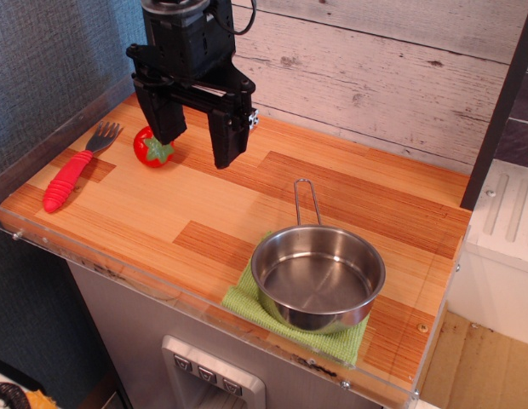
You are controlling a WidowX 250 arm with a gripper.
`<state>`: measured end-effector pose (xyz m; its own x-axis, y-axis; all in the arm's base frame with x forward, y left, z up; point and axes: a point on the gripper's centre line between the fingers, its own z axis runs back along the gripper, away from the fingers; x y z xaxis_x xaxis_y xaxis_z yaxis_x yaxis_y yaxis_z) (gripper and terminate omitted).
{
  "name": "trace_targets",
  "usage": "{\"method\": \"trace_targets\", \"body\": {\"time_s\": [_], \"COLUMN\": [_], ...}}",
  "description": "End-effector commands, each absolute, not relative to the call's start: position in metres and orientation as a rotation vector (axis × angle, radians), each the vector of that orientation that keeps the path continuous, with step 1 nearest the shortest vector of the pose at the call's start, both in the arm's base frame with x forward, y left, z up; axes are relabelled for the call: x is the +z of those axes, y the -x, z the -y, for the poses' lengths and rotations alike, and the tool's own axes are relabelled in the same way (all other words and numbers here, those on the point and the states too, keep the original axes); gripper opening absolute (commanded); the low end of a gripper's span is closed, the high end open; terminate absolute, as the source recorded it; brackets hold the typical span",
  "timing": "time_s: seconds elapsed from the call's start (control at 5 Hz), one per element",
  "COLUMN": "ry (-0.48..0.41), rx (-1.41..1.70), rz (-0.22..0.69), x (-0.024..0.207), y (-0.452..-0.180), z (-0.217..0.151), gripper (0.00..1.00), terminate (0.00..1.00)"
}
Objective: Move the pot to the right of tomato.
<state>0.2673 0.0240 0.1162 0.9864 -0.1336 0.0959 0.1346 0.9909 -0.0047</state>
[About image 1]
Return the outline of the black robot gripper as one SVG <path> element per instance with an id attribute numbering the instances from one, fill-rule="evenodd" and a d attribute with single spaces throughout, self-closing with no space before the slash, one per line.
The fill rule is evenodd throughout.
<path id="1" fill-rule="evenodd" d="M 184 107 L 208 114 L 215 167 L 247 149 L 257 122 L 255 84 L 232 62 L 236 30 L 229 1 L 144 1 L 145 44 L 131 44 L 132 76 L 154 137 L 169 145 L 187 130 Z"/>

